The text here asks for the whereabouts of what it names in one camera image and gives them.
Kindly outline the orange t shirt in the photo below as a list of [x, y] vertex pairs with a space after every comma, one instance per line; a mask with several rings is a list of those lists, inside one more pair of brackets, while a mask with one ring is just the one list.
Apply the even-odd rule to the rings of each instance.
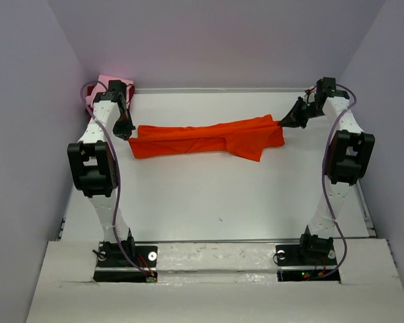
[[266, 148], [285, 145], [283, 129], [270, 114], [206, 127], [141, 125], [129, 139], [136, 159], [225, 151], [259, 162]]

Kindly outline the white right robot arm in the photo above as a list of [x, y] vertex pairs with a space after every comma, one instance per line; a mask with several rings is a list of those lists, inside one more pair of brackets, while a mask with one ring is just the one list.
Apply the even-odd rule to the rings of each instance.
[[314, 216], [298, 244], [276, 247], [273, 260], [278, 266], [334, 265], [334, 233], [340, 233], [340, 210], [351, 188], [363, 178], [375, 144], [351, 111], [356, 95], [332, 77], [323, 77], [299, 97], [280, 121], [285, 128], [305, 128], [320, 116], [331, 124], [322, 161], [322, 196]]

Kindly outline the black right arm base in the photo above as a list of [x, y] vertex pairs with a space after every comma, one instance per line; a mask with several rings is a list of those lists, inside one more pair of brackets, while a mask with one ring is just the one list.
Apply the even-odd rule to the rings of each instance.
[[340, 282], [339, 271], [327, 275], [337, 266], [335, 258], [319, 257], [316, 259], [300, 254], [297, 244], [280, 244], [275, 246], [273, 262], [277, 265], [279, 282], [336, 281]]

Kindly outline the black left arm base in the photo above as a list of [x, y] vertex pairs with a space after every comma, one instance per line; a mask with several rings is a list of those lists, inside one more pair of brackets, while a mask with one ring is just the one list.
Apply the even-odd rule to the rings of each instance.
[[127, 257], [117, 246], [101, 243], [92, 252], [96, 255], [93, 280], [98, 283], [156, 283], [158, 281], [156, 245], [137, 244], [135, 256]]

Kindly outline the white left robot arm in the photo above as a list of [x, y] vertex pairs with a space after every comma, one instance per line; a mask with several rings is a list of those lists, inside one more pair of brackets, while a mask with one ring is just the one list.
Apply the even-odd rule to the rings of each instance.
[[102, 226], [98, 260], [135, 266], [135, 241], [119, 209], [121, 172], [112, 142], [113, 137], [128, 141], [135, 130], [127, 103], [131, 86], [119, 79], [98, 85], [103, 91], [93, 92], [86, 105], [90, 121], [80, 139], [68, 145], [67, 156], [75, 188], [91, 202]]

